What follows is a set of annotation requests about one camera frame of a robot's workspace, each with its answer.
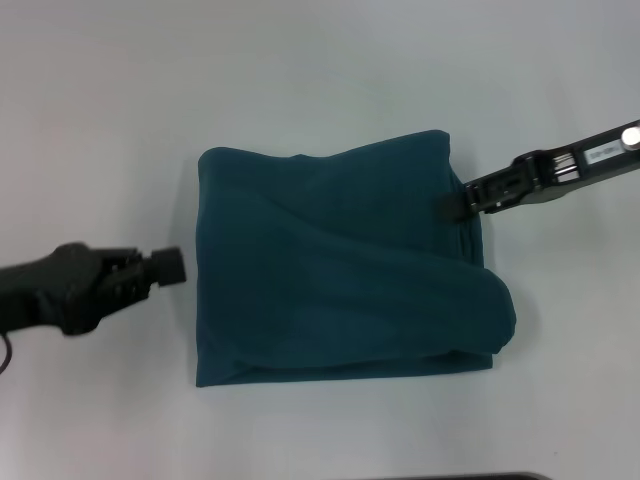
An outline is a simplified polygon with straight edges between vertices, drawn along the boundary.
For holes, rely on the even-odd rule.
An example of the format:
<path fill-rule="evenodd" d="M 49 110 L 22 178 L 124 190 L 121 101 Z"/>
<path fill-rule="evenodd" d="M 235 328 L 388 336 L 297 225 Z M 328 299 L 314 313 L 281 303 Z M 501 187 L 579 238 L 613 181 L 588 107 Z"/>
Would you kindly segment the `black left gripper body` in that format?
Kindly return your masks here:
<path fill-rule="evenodd" d="M 1 269 L 1 332 L 55 327 L 83 335 L 113 313 L 98 287 L 111 272 L 108 249 L 83 243 L 57 247 L 49 255 Z"/>

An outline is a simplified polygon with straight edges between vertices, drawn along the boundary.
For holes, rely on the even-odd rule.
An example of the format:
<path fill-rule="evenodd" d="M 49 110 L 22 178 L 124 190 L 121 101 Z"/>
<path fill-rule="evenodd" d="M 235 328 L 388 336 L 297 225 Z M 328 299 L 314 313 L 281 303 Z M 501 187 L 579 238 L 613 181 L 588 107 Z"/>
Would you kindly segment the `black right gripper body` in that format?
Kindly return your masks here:
<path fill-rule="evenodd" d="M 571 144 L 536 150 L 541 192 L 531 204 L 545 203 L 639 168 L 639 122 L 633 121 Z"/>

